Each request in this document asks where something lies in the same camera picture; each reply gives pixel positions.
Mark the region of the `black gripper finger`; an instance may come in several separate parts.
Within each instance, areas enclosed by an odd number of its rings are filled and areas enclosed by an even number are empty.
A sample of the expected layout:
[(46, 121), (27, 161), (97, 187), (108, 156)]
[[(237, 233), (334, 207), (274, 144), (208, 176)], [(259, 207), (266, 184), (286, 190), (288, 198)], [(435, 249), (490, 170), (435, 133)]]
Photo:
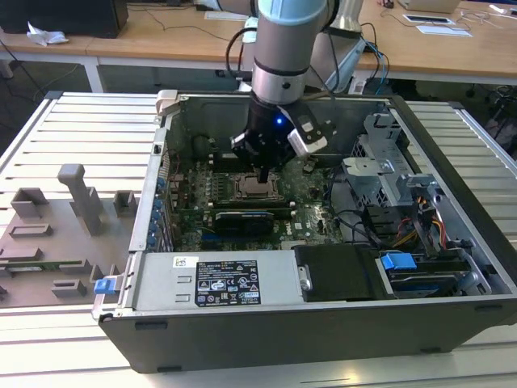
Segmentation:
[(265, 154), (259, 138), (252, 133), (241, 133), (231, 138), (231, 148), (239, 160), (251, 168), (259, 183), (265, 183)]
[(288, 162), (296, 157), (294, 150), (268, 150), (264, 157), (264, 182), (268, 181), (271, 171), (281, 171)]

